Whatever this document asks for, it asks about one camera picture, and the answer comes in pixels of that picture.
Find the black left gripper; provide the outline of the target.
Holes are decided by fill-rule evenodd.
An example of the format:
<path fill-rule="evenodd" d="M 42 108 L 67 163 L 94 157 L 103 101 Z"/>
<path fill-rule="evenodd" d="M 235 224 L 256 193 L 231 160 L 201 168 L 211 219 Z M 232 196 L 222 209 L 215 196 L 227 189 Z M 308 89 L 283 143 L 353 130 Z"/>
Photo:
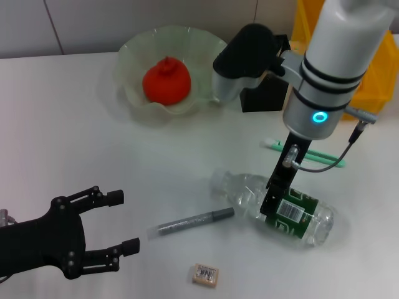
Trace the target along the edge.
<path fill-rule="evenodd" d="M 98 186 L 51 201 L 40 218 L 1 228 L 1 277 L 44 266 L 59 268 L 67 279 L 82 274 L 117 272 L 120 257 L 140 251 L 140 239 L 85 252 L 85 236 L 79 214 L 99 207 L 124 203 L 120 190 L 104 194 Z"/>

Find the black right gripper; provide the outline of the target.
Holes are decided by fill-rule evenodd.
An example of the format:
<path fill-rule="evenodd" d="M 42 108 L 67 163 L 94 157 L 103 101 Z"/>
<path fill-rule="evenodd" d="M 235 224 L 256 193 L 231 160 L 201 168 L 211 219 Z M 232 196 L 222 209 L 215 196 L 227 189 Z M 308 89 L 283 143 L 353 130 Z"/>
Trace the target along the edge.
<path fill-rule="evenodd" d="M 289 133 L 286 142 L 284 143 L 282 153 L 272 173 L 271 183 L 268 184 L 267 193 L 261 205 L 261 214 L 270 216 L 276 213 L 280 201 L 286 195 L 289 190 L 288 187 L 291 185 L 296 175 L 297 170 L 293 167 L 286 168 L 283 166 L 283 160 L 287 156 L 289 150 L 293 146 L 297 147 L 299 153 L 295 162 L 301 164 L 311 142 L 311 140 L 306 140 L 293 133 Z"/>

